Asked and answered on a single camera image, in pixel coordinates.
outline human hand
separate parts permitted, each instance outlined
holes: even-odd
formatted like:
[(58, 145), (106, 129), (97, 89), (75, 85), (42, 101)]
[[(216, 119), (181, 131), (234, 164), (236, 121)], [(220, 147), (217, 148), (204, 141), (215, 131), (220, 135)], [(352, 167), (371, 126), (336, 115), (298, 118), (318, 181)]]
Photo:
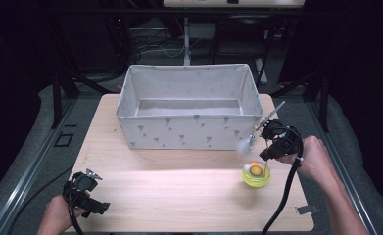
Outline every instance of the human hand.
[[(298, 172), (314, 180), (321, 187), (325, 187), (334, 182), (334, 180), (339, 179), (329, 157), (328, 150), (322, 140), (316, 136), (308, 136), (304, 139), (304, 152), (301, 157), (304, 160), (301, 162)], [(296, 155), (288, 155), (277, 160), (291, 165), (295, 158)]]
[[(74, 214), (79, 217), (87, 212), (84, 209), (75, 208)], [(58, 235), (64, 233), (72, 226), (69, 216), (69, 204), (62, 195), (55, 196), (44, 212), (41, 224), (38, 229), (38, 235)]]

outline black cable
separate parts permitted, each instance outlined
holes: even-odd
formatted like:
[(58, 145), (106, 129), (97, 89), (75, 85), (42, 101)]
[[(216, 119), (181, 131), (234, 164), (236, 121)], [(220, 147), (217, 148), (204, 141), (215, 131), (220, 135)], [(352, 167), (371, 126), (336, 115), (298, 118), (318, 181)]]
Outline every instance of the black cable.
[(36, 197), (38, 196), (38, 194), (40, 194), (46, 187), (48, 187), (50, 184), (52, 184), (54, 181), (56, 181), (58, 178), (60, 178), (61, 176), (63, 176), (65, 173), (67, 173), (69, 170), (71, 170), (72, 168), (74, 167), (74, 164), (72, 164), (72, 166), (70, 166), (69, 168), (67, 168), (65, 171), (63, 171), (61, 174), (57, 175), (55, 178), (53, 178), (52, 180), (50, 180), (47, 184), (45, 184), (42, 188), (40, 188), (38, 191), (35, 192), (34, 195), (32, 195), (32, 197), (30, 197), (28, 199), (28, 201), (26, 201), (26, 203), (20, 208), (20, 210), (18, 211), (17, 215), (14, 217), (14, 220), (12, 221), (11, 225), (10, 225), (10, 228), (9, 228), (9, 231), (8, 231), (8, 234), (11, 234), (12, 233), (12, 230), (14, 228), (14, 225), (15, 223), (17, 222), (18, 218), (20, 217), (21, 213), (23, 213), (24, 209), (29, 205), (29, 203)]
[(159, 47), (162, 47), (164, 45), (173, 44), (175, 42), (178, 42), (178, 44), (182, 45), (181, 42), (170, 37), (170, 38), (163, 39), (161, 41), (157, 41), (157, 42), (153, 42), (153, 43), (147, 43), (146, 45), (143, 45), (144, 46), (143, 48), (136, 49), (135, 53), (140, 54), (140, 53), (148, 51), (151, 48), (159, 48)]
[(83, 235), (83, 231), (81, 230), (80, 225), (78, 224), (77, 218), (74, 214), (74, 206), (72, 205), (72, 188), (74, 183), (74, 176), (72, 177), (72, 180), (70, 182), (70, 190), (69, 190), (69, 216), (70, 220), (72, 221), (72, 226), (74, 227), (75, 231), (78, 235)]
[(284, 209), (286, 202), (288, 201), (289, 191), (291, 190), (292, 180), (295, 176), (295, 172), (298, 169), (299, 165), (301, 163), (300, 159), (295, 159), (295, 162), (292, 164), (291, 170), (289, 171), (288, 178), (286, 179), (285, 184), (285, 190), (283, 192), (282, 200), (280, 201), (279, 207), (277, 207), (276, 212), (273, 214), (273, 216), (270, 218), (268, 223), (263, 229), (262, 235), (265, 235), (270, 228), (270, 226), (273, 224), (274, 220), (276, 220), (282, 210)]
[(284, 129), (284, 130), (291, 131), (292, 133), (294, 133), (297, 136), (297, 139), (300, 142), (300, 144), (298, 146), (297, 157), (296, 157), (295, 161), (292, 163), (292, 167), (291, 167), (289, 174), (288, 174), (288, 177), (286, 179), (285, 189), (283, 191), (283, 196), (282, 196), (282, 199), (280, 201), (280, 204), (277, 207), (276, 212), (273, 214), (273, 216), (270, 218), (270, 220), (268, 221), (268, 223), (264, 227), (262, 235), (265, 235), (267, 233), (268, 229), (273, 224), (274, 220), (276, 220), (279, 217), (280, 213), (285, 208), (286, 202), (288, 201), (289, 192), (291, 190), (293, 178), (295, 176), (295, 173), (296, 173), (298, 167), (301, 165), (302, 154), (304, 153), (304, 143), (302, 141), (301, 136), (299, 136), (299, 134), (295, 130), (288, 128), (288, 127), (275, 127), (275, 128), (272, 128), (271, 130), (277, 130), (277, 129)]

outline gray carpet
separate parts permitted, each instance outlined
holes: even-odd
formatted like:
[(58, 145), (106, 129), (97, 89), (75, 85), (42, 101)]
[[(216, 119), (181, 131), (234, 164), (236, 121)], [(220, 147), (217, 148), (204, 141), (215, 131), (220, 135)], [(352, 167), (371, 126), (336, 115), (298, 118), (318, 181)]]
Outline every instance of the gray carpet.
[[(192, 48), (192, 65), (210, 63), (210, 57), (208, 56), (209, 45), (209, 41), (205, 43), (204, 41), (199, 41), (195, 44), (195, 47)], [(265, 69), (269, 84), (261, 87), (261, 93), (271, 93), (280, 88), (277, 84), (277, 78), (282, 67), (286, 46), (286, 44), (277, 42), (273, 48), (270, 60)], [(177, 57), (171, 57), (161, 51), (146, 53), (141, 55), (138, 64), (182, 65), (182, 56), (183, 54)], [(99, 84), (116, 91), (117, 84), (121, 84), (122, 81), (123, 76), (100, 82)], [(81, 95), (77, 100), (69, 100), (63, 95), (67, 115), (64, 116), (63, 122), (55, 131), (50, 129), (53, 123), (52, 87), (47, 87), (40, 92), (42, 109), (36, 124), (28, 135), (23, 148), (17, 155), (7, 175), (0, 183), (0, 224), (5, 222), (2, 220), (5, 218), (5, 214), (10, 215), (11, 217), (9, 217), (9, 219), (11, 220), (15, 217), (16, 213), (8, 211), (8, 208), (13, 206), (10, 205), (10, 202), (14, 202), (14, 199), (16, 200), (18, 197), (12, 197), (14, 189), (20, 186), (20, 179), (25, 176), (25, 171), (36, 158), (40, 158), (39, 156), (42, 155), (45, 156), (45, 161), (38, 163), (39, 168), (36, 175), (34, 175), (34, 181), (29, 182), (30, 190), (22, 194), (24, 201), (28, 200), (48, 181), (71, 167), (74, 163), (101, 97), (96, 91), (82, 83), (79, 83), (78, 87), (81, 91)], [(316, 135), (324, 139), (327, 145), (334, 147), (334, 155), (338, 155), (341, 160), (341, 166), (344, 167), (348, 173), (348, 179), (351, 179), (353, 182), (354, 187), (352, 190), (357, 191), (359, 199), (361, 200), (360, 202), (364, 205), (367, 216), (374, 226), (369, 229), (371, 234), (383, 234), (383, 198), (377, 193), (371, 179), (368, 178), (368, 175), (362, 169), (359, 144), (348, 121), (343, 115), (342, 109), (334, 99), (330, 99), (328, 107), (328, 126), (330, 132), (325, 133), (316, 122), (316, 105), (304, 103), (300, 98), (302, 91), (303, 88), (300, 87), (285, 97), (274, 99), (275, 105), (280, 104), (282, 100), (287, 102), (278, 113), (281, 121), (285, 124), (296, 126), (303, 137)], [(66, 139), (69, 138), (69, 136), (72, 136), (70, 144), (67, 147), (59, 147), (60, 145), (69, 143), (69, 139)], [(26, 209), (18, 217), (12, 234), (36, 233), (45, 205), (53, 196), (62, 192), (63, 184), (69, 176), (70, 172), (67, 171), (50, 186), (42, 190), (40, 194), (28, 204)], [(308, 203), (310, 205), (317, 205), (320, 208), (320, 212), (312, 216), (315, 223), (313, 231), (305, 234), (331, 234), (327, 209), (321, 192), (314, 182), (304, 178), (302, 175), (300, 175), (300, 178)], [(4, 224), (6, 228), (8, 228), (9, 225), (9, 223)], [(0, 233), (4, 233), (6, 231), (5, 227), (0, 228), (0, 231), (2, 231)], [(270, 232), (270, 234), (300, 233)]]

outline storage bin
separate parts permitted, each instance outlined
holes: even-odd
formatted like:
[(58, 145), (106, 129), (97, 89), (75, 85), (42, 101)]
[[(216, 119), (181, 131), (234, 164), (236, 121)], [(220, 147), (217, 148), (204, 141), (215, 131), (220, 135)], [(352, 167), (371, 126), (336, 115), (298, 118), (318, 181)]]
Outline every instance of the storage bin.
[(263, 106), (248, 65), (133, 65), (116, 115), (131, 149), (235, 150)]

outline wooden table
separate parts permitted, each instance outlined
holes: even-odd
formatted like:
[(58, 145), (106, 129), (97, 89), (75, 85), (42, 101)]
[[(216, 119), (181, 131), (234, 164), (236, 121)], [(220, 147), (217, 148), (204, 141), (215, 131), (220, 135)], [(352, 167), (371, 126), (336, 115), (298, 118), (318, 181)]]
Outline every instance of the wooden table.
[[(111, 203), (103, 214), (79, 218), (85, 232), (243, 232), (261, 231), (276, 211), (290, 166), (269, 161), (271, 180), (264, 188), (244, 183), (241, 170), (265, 148), (262, 138), (249, 157), (235, 151), (130, 150), (116, 107), (119, 95), (104, 95), (81, 147), (72, 175), (92, 169), (103, 180), (91, 198)], [(261, 95), (265, 113), (273, 109)], [(270, 231), (310, 231), (307, 204), (296, 175), (289, 200)]]

